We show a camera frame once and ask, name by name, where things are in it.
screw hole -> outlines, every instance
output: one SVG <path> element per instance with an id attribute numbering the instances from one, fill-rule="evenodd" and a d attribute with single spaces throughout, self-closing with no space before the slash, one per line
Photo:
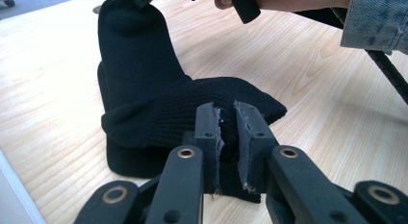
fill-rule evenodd
<path id="1" fill-rule="evenodd" d="M 176 223 L 180 220 L 181 213 L 179 211 L 168 211 L 165 213 L 163 220 L 165 223 Z"/>
<path id="2" fill-rule="evenodd" d="M 330 218 L 333 219 L 333 221 L 337 223 L 346 223 L 347 222 L 347 216 L 339 211 L 331 211 L 329 214 Z"/>
<path id="3" fill-rule="evenodd" d="M 281 155 L 283 155 L 286 158 L 290 158 L 290 159 L 294 159 L 297 158 L 299 156 L 299 154 L 297 154 L 296 151 L 294 151 L 293 149 L 281 149 L 280 151 Z"/>
<path id="4" fill-rule="evenodd" d="M 369 195 L 382 203 L 390 205 L 396 205 L 399 203 L 398 196 L 385 187 L 370 186 Z"/>
<path id="5" fill-rule="evenodd" d="M 189 159 L 189 158 L 192 158 L 192 156 L 195 155 L 195 152 L 193 150 L 191 150 L 191 149 L 182 149 L 182 150 L 179 150 L 179 152 L 177 152 L 177 155 L 180 158 Z"/>
<path id="6" fill-rule="evenodd" d="M 102 196 L 102 201 L 106 204 L 115 204 L 127 196 L 128 190 L 123 186 L 112 187 Z"/>

light wood surface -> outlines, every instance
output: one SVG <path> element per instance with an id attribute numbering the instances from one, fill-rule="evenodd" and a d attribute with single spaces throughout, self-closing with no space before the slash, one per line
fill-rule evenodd
<path id="1" fill-rule="evenodd" d="M 91 194 L 122 178 L 107 166 L 97 14 L 74 0 L 0 21 L 0 147 L 48 223 L 71 223 Z M 194 79 L 234 76 L 288 108 L 270 126 L 347 189 L 377 180 L 408 193 L 408 107 L 342 31 L 286 12 L 242 25 L 212 0 L 155 0 Z M 408 57 L 391 60 L 408 79 Z M 205 223 L 270 223 L 265 204 L 205 196 Z"/>

finger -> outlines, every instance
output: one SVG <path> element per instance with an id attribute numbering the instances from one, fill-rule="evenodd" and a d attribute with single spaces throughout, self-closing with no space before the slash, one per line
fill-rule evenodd
<path id="1" fill-rule="evenodd" d="M 216 7 L 225 10 L 232 7 L 232 0 L 215 0 Z"/>

